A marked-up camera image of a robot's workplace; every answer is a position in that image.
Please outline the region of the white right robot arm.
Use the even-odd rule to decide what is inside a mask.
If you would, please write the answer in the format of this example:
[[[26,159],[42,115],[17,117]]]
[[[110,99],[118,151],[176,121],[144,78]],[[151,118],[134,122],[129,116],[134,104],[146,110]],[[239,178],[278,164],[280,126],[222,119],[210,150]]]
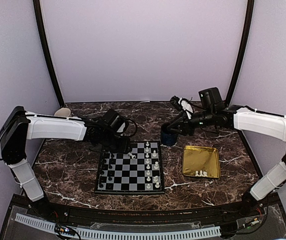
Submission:
[[[217,126],[250,131],[270,136],[286,143],[286,115],[267,113],[248,106],[231,105],[220,110],[204,110],[192,113],[179,108],[181,113],[167,126],[170,133],[183,136],[193,135],[196,128]],[[248,217],[257,209],[257,202],[264,199],[270,192],[286,182],[286,153],[265,176],[259,179],[243,195],[238,205],[238,213]]]

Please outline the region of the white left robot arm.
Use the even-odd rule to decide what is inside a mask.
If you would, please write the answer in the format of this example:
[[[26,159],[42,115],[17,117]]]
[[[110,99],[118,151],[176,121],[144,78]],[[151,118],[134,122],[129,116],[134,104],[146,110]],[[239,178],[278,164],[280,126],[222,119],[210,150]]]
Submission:
[[[53,206],[38,182],[25,152],[26,141],[32,139],[68,139],[101,145],[111,153],[131,151],[130,137],[124,135],[129,120],[113,109],[103,116],[62,117],[27,112],[16,106],[0,130],[0,161],[16,177],[27,198],[35,202],[34,210],[43,218],[53,214]]]

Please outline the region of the white chess king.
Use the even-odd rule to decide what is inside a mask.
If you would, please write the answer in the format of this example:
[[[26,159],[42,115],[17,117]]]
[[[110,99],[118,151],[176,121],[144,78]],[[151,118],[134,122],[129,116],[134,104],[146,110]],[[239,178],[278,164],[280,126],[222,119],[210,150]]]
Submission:
[[[156,161],[154,164],[154,169],[157,170],[159,168],[159,163]]]

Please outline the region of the black and white chessboard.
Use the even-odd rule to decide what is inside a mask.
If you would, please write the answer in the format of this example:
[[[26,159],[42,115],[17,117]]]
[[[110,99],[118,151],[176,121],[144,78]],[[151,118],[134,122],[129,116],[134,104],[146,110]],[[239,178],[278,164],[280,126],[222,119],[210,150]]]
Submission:
[[[164,174],[161,158],[161,144],[159,141],[149,141],[149,152],[145,152],[145,144],[148,141],[135,141],[131,143],[132,151],[136,159],[131,159],[128,154],[111,153],[104,151],[100,155],[96,186],[96,194],[107,195],[162,195],[165,193]],[[154,169],[155,162],[159,163],[159,168]],[[153,180],[153,170],[159,171],[158,181]],[[155,188],[155,183],[160,183],[159,188]]]

